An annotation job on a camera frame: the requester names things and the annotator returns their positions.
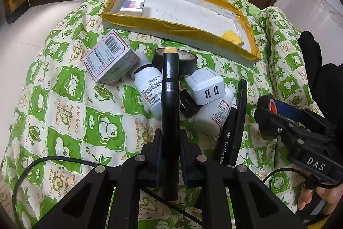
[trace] white usb charger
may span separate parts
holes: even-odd
[[[185,82],[186,90],[197,105],[205,105],[225,95],[223,77],[207,67],[186,75]]]

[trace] small box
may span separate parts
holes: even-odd
[[[120,11],[132,16],[142,16],[145,0],[125,0]]]
[[[186,90],[197,105],[205,105],[225,95],[224,79],[207,67],[185,76]]]
[[[114,31],[107,34],[83,59],[96,83],[114,84],[139,58]]]

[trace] screw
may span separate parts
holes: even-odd
[[[237,170],[241,173],[245,173],[248,170],[248,168],[245,165],[241,164],[237,166]]]
[[[197,159],[200,162],[205,162],[205,161],[207,161],[207,156],[206,155],[198,155]]]
[[[141,162],[141,161],[145,160],[145,156],[144,155],[136,155],[136,157],[134,159],[138,162]]]
[[[105,171],[105,166],[103,165],[98,165],[95,169],[95,172],[97,172],[98,174],[102,173]]]

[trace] green blanket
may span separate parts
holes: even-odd
[[[263,179],[275,168],[290,166],[287,149],[277,140],[264,141],[253,117],[258,97],[272,93],[291,105],[319,112],[311,98],[297,36],[299,31],[277,7],[259,10],[247,0],[227,0],[249,21],[261,51],[261,61],[246,68],[209,52],[162,38],[118,31],[133,50],[152,60],[160,47],[176,47],[198,57],[197,68],[209,67],[224,78],[235,93],[238,81],[248,81],[247,113],[237,164],[247,165]],[[107,0],[85,0],[51,31],[31,64],[22,97],[14,110],[10,140],[0,171],[1,203],[11,210],[11,196],[18,176],[34,160],[64,155],[120,165],[152,141],[161,123],[153,118],[129,75],[114,86],[96,84],[83,57],[108,32],[101,12]],[[183,119],[190,141],[211,156],[217,137],[197,133],[192,119]],[[17,211],[26,228],[33,226],[89,171],[90,167],[47,161],[33,168],[18,192]],[[296,209],[301,178],[280,172],[269,186],[291,209]],[[199,189],[180,182],[179,207],[192,212]],[[198,228],[192,221],[141,193],[139,228]]]

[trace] white bottle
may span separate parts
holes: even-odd
[[[130,75],[155,119],[162,120],[162,73],[144,53],[137,52],[137,55],[140,61],[130,70]]]
[[[198,133],[209,136],[219,135],[231,110],[233,99],[234,94],[225,86],[225,95],[222,98],[202,106],[193,120]]]

